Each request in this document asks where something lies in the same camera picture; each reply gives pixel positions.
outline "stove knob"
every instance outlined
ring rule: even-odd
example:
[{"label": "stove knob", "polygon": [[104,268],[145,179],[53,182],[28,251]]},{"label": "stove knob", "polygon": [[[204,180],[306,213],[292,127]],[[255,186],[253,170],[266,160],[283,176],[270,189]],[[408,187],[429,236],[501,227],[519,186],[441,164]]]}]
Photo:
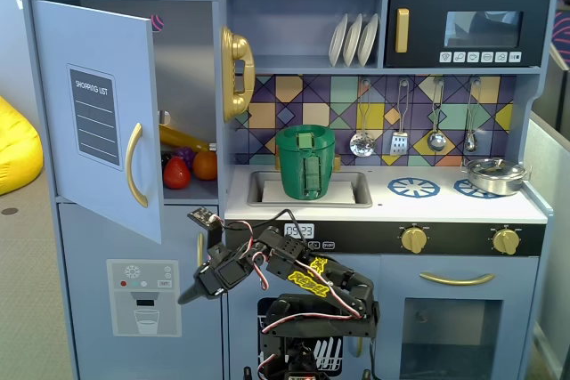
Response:
[{"label": "stove knob", "polygon": [[421,253],[421,250],[428,242],[426,232],[419,227],[410,227],[402,234],[402,245],[414,254]]},{"label": "stove knob", "polygon": [[519,242],[517,233],[511,229],[502,229],[493,235],[493,246],[500,253],[513,255],[517,251]]}]

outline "purple grapes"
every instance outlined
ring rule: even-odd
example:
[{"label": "purple grapes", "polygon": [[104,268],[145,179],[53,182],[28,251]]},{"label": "purple grapes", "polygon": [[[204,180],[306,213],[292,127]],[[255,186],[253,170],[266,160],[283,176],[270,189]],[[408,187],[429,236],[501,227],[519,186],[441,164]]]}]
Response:
[{"label": "purple grapes", "polygon": [[194,162],[194,158],[196,157],[196,153],[190,147],[179,147],[175,150],[175,154],[182,158],[188,171],[192,170],[192,163]]}]

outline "gray carpet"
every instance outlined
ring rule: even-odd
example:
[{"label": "gray carpet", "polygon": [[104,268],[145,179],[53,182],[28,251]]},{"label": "gray carpet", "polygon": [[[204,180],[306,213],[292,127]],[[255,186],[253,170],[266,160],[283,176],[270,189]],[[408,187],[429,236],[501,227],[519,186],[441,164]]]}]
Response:
[{"label": "gray carpet", "polygon": [[[16,208],[18,211],[9,214]],[[0,196],[0,375],[72,379],[45,174]],[[554,380],[533,348],[527,380]]]}]

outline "yellow bean bag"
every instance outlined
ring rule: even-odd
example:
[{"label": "yellow bean bag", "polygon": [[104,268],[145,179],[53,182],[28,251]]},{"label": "yellow bean bag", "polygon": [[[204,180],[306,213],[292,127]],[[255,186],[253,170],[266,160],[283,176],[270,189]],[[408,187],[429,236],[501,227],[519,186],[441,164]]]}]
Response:
[{"label": "yellow bean bag", "polygon": [[36,130],[0,97],[0,195],[32,182],[43,165],[42,142]]}]

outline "digital clock display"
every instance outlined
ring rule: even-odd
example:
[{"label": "digital clock display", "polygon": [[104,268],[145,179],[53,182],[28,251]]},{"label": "digital clock display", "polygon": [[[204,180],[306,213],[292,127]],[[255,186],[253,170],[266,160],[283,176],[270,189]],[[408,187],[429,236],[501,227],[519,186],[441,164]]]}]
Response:
[{"label": "digital clock display", "polygon": [[[312,223],[300,223],[299,228],[301,229],[301,233],[305,239],[313,239],[314,238],[314,224]],[[285,224],[285,234],[291,236],[295,239],[301,239],[299,235],[299,231],[297,230],[297,226],[292,222],[288,222]]]}]

